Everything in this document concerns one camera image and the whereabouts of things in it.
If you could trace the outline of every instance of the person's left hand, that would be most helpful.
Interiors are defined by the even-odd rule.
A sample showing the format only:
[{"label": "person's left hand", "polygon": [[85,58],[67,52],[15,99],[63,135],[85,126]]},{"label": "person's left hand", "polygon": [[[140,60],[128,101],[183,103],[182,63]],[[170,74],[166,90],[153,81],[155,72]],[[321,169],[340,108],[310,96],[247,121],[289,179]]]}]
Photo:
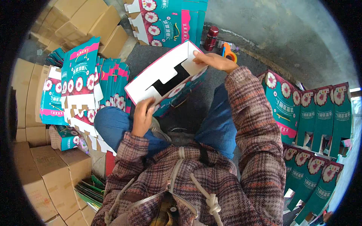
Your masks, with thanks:
[{"label": "person's left hand", "polygon": [[152,122],[152,114],[155,107],[150,107],[147,110],[147,107],[155,102],[154,97],[140,101],[136,105],[135,113],[133,116],[133,129],[131,135],[143,137],[148,129],[150,128]]}]

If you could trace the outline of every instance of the plaid jacket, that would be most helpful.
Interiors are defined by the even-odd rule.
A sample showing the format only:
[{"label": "plaid jacket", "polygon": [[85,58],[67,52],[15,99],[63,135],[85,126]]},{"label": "plaid jacket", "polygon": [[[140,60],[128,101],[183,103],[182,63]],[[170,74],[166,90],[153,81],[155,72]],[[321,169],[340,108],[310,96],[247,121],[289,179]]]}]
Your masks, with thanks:
[{"label": "plaid jacket", "polygon": [[218,214],[225,226],[283,224],[286,169],[272,108],[259,80],[247,67],[228,74],[225,88],[241,152],[240,182],[235,164],[209,146],[203,145],[210,164],[201,163],[196,143],[185,147],[171,145],[143,164],[148,140],[126,132],[115,168],[107,178],[103,206],[92,225],[104,225],[105,213],[111,213],[111,220],[119,217],[116,225],[149,225],[165,192],[170,192],[177,202],[180,225],[217,225],[205,196],[191,180],[191,173],[207,193],[216,194],[221,207]]}]

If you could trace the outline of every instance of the concrete wall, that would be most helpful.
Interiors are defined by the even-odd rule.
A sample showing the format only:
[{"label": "concrete wall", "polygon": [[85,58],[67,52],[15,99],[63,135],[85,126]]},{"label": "concrete wall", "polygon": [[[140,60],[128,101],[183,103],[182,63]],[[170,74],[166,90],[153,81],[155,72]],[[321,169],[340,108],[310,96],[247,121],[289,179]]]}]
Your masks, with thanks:
[{"label": "concrete wall", "polygon": [[318,88],[348,81],[359,87],[344,38],[317,0],[209,1],[205,30],[270,60],[287,79]]}]

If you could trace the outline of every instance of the person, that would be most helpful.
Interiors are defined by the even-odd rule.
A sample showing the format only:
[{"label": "person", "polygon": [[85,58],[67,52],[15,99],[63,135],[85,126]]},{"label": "person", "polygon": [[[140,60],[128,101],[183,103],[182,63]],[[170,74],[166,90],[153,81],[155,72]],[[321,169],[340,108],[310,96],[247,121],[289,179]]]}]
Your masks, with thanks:
[{"label": "person", "polygon": [[160,139],[158,125],[152,134],[153,98],[136,105],[133,121],[115,107],[97,113],[95,128],[117,156],[92,225],[283,224],[281,133],[259,80],[217,54],[194,55],[227,72],[195,142],[176,147]]}]

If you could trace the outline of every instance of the shoe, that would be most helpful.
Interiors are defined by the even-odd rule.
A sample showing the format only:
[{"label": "shoe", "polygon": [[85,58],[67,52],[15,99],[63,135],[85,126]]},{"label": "shoe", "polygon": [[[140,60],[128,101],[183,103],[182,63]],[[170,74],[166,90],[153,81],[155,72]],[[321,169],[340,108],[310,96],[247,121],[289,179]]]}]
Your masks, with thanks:
[{"label": "shoe", "polygon": [[150,130],[155,137],[171,142],[171,138],[161,130],[160,124],[155,117],[152,117]]}]

